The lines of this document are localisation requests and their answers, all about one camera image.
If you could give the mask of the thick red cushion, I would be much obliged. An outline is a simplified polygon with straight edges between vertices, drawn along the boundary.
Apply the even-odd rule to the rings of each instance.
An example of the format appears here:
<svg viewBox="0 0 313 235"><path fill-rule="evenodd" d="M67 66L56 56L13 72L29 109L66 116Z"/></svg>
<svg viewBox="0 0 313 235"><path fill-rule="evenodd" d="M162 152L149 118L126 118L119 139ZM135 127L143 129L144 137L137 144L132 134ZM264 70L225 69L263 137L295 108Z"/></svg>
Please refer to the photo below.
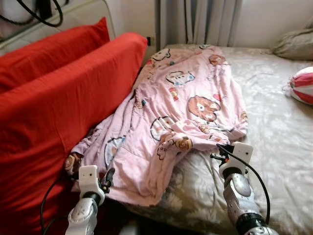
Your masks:
<svg viewBox="0 0 313 235"><path fill-rule="evenodd" d="M125 33L0 95L0 235L41 235L78 202L63 168L88 130L131 92L147 40Z"/></svg>

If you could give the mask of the pink cartoon bear blanket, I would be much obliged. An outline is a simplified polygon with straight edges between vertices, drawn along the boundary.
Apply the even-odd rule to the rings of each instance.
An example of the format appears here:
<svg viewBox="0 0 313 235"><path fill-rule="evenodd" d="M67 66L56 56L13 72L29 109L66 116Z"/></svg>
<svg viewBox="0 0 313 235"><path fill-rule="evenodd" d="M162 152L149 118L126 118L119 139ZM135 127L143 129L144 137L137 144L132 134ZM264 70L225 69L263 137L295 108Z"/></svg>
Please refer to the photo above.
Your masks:
<svg viewBox="0 0 313 235"><path fill-rule="evenodd" d="M108 197L139 206L161 201L174 166L192 150L216 151L246 136L240 85L218 47L166 48L143 67L116 110L65 159L69 175L114 168Z"/></svg>

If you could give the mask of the thin red cushion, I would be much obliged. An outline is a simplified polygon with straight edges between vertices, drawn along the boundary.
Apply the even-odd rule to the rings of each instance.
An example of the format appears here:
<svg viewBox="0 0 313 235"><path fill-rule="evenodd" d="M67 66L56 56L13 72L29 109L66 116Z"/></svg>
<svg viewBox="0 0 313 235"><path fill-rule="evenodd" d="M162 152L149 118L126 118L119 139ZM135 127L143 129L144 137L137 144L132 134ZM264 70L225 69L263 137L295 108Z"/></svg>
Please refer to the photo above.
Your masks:
<svg viewBox="0 0 313 235"><path fill-rule="evenodd" d="M110 41L107 19L53 34L0 56L0 94L78 60Z"/></svg>

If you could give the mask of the red white blue bolster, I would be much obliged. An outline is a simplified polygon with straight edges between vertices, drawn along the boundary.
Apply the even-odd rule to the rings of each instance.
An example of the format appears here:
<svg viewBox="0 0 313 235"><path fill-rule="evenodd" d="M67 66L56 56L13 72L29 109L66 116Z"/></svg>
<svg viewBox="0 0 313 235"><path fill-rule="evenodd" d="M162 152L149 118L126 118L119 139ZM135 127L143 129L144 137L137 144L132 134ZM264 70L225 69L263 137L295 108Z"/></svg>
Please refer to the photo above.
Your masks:
<svg viewBox="0 0 313 235"><path fill-rule="evenodd" d="M286 91L293 99L313 105L313 66L301 69L291 76Z"/></svg>

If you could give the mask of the bed with beige floral sheet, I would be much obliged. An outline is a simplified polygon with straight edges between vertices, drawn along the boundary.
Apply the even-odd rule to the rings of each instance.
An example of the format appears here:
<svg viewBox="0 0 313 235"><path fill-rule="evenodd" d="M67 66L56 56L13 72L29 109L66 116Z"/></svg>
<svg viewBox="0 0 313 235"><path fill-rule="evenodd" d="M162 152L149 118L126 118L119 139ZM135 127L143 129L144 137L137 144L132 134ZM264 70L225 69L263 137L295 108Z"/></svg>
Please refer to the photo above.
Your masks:
<svg viewBox="0 0 313 235"><path fill-rule="evenodd" d="M270 197L271 228L280 235L313 235L313 109L288 90L296 72L310 61L286 60L268 49L222 47L242 87L248 116L244 142L252 145L250 165L259 172ZM150 233L237 235L226 213L219 161L192 152L174 168L158 205L127 210L168 224Z"/></svg>

